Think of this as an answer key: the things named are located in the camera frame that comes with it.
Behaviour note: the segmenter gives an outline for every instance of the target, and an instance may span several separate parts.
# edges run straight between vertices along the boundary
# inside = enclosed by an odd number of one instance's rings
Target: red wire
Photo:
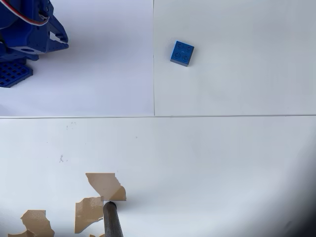
[[[12,11],[14,11],[17,15],[19,15],[21,18],[23,18],[26,21],[29,21],[35,24],[41,24],[41,25],[44,25],[47,22],[47,21],[40,22],[40,21],[36,21],[36,20],[26,17],[21,12],[17,11],[13,6],[11,6],[6,0],[4,0],[2,3],[5,4],[8,8],[10,8]]]

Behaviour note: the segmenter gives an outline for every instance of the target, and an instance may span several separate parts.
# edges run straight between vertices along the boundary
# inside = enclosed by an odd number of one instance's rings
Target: white paper sheet
[[[152,0],[52,0],[70,48],[0,88],[0,116],[152,116]]]
[[[158,116],[316,114],[315,0],[157,0]],[[176,40],[189,66],[170,62]]]

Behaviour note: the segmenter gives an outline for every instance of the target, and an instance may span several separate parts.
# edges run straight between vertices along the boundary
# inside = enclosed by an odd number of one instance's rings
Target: blue perforated plate
[[[33,70],[18,62],[0,62],[0,87],[10,88],[33,75]]]

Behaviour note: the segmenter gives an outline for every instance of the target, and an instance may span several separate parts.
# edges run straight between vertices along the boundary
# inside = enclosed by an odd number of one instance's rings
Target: blue plastic part
[[[176,41],[170,61],[187,67],[190,63],[193,50],[193,46]]]
[[[10,88],[33,75],[33,70],[25,66],[26,59],[0,63],[0,87]]]
[[[41,16],[45,16],[49,17],[49,21],[43,26],[30,25],[0,3],[0,62],[16,62],[19,59],[37,61],[39,54],[69,47],[66,31],[53,15],[54,7],[50,0],[10,0],[10,4],[33,20],[43,21]],[[51,33],[61,42],[50,39]],[[21,66],[23,67],[28,72],[25,76],[31,76],[33,72],[26,66]]]

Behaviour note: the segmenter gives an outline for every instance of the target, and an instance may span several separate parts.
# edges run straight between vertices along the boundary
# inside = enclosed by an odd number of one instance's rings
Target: wire
[[[28,18],[27,16],[23,15],[21,12],[16,10],[11,4],[9,4],[6,0],[0,0],[0,3],[2,3],[9,11],[11,11],[14,15],[25,21],[26,23],[29,23],[34,26],[43,26],[49,21],[49,17],[47,17],[44,21],[36,21],[33,19]]]

